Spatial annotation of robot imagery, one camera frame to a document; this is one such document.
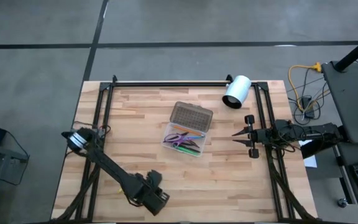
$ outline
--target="wooden table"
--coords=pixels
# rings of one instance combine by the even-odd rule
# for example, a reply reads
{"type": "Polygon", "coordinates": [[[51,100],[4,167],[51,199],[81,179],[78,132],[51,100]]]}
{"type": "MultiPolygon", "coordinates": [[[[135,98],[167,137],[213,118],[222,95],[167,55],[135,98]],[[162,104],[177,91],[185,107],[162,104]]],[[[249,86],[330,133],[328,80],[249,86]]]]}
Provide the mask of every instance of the wooden table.
{"type": "MultiPolygon", "coordinates": [[[[276,119],[291,119],[283,81],[268,81],[276,119]]],[[[76,121],[92,123],[99,82],[84,82],[76,121]]],[[[250,90],[243,107],[230,109],[221,98],[224,87],[125,87],[115,88],[111,104],[105,153],[127,172],[155,169],[163,176],[160,187],[170,195],[163,210],[153,216],[146,208],[129,205],[119,184],[102,171],[94,222],[256,222],[277,219],[265,149],[251,159],[248,148],[231,137],[244,126],[244,116],[255,115],[260,128],[255,93],[250,90]],[[160,142],[177,101],[200,105],[214,112],[201,157],[162,147],[160,142]]],[[[70,154],[64,163],[52,218],[69,206],[81,185],[85,160],[70,154]]],[[[313,197],[300,151],[285,154],[290,188],[309,213],[316,217],[313,197]]],[[[283,194],[282,207],[286,213],[283,194]]]]}

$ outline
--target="caster wheel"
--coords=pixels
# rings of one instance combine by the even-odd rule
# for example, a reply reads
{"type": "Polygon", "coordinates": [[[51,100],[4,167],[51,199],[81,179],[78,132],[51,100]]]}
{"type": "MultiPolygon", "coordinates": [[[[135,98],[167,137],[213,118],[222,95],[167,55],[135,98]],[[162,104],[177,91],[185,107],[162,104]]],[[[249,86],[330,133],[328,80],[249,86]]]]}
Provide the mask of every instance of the caster wheel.
{"type": "Polygon", "coordinates": [[[345,208],[348,205],[346,198],[341,198],[337,201],[337,204],[341,208],[345,208]]]}

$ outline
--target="concrete floor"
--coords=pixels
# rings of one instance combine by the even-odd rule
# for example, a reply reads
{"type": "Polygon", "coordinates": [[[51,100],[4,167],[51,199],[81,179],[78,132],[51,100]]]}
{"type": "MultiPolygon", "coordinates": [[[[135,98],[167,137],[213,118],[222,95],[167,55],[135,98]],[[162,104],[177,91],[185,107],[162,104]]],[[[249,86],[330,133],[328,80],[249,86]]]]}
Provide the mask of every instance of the concrete floor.
{"type": "MultiPolygon", "coordinates": [[[[0,44],[90,44],[102,0],[0,0],[0,44]]],[[[100,43],[358,40],[358,0],[110,0],[100,43]]],[[[90,80],[285,80],[291,65],[338,60],[355,46],[98,49],[90,80]]],[[[4,186],[0,223],[50,218],[89,49],[0,50],[0,127],[31,155],[23,182],[4,186]]],[[[305,71],[294,70],[301,85],[305,71]]],[[[311,72],[309,80],[321,74],[311,72]]],[[[318,91],[324,81],[308,86],[318,91]]],[[[340,123],[332,98],[312,124],[340,123]]],[[[339,180],[310,172],[318,215],[358,223],[338,208],[339,180]]]]}

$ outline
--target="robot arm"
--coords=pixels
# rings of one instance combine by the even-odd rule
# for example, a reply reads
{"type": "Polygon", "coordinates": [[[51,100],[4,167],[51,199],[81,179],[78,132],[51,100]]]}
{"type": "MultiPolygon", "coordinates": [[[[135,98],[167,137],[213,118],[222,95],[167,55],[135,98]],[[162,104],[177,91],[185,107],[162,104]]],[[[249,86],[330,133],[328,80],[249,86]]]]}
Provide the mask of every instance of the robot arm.
{"type": "Polygon", "coordinates": [[[254,115],[245,116],[244,119],[249,126],[239,133],[233,134],[233,136],[248,134],[249,140],[235,141],[250,146],[250,151],[257,150],[255,149],[255,143],[273,147],[287,147],[291,142],[312,140],[300,148],[305,159],[346,140],[344,132],[332,123],[302,127],[292,124],[291,121],[278,119],[271,128],[253,130],[254,115]]]}
{"type": "Polygon", "coordinates": [[[64,132],[62,136],[74,153],[87,157],[119,182],[131,205],[144,205],[153,215],[157,215],[167,203],[169,195],[158,187],[162,180],[160,173],[152,170],[146,179],[139,173],[128,174],[105,155],[100,148],[101,138],[92,129],[81,128],[75,132],[64,132]]]}

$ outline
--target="marker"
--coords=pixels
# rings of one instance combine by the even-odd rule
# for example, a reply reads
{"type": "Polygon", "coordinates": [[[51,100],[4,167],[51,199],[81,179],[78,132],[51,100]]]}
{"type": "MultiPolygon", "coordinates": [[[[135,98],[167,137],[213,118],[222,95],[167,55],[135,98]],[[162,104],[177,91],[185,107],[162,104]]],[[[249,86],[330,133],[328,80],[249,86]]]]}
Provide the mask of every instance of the marker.
{"type": "Polygon", "coordinates": [[[188,149],[186,149],[186,148],[184,148],[184,147],[178,146],[178,147],[176,147],[176,149],[179,149],[179,151],[182,151],[182,152],[185,152],[185,153],[189,153],[189,154],[194,155],[194,156],[198,156],[198,153],[195,153],[195,152],[193,152],[193,151],[191,151],[191,150],[188,150],[188,149]]]}
{"type": "Polygon", "coordinates": [[[203,134],[198,133],[198,132],[196,132],[196,131],[189,130],[189,129],[187,129],[187,128],[179,127],[179,126],[176,126],[176,125],[175,125],[173,128],[176,128],[176,129],[179,129],[179,130],[182,130],[182,131],[187,131],[187,132],[189,132],[189,133],[191,133],[191,134],[195,134],[195,135],[197,135],[197,136],[202,136],[202,137],[204,137],[203,134]]]}

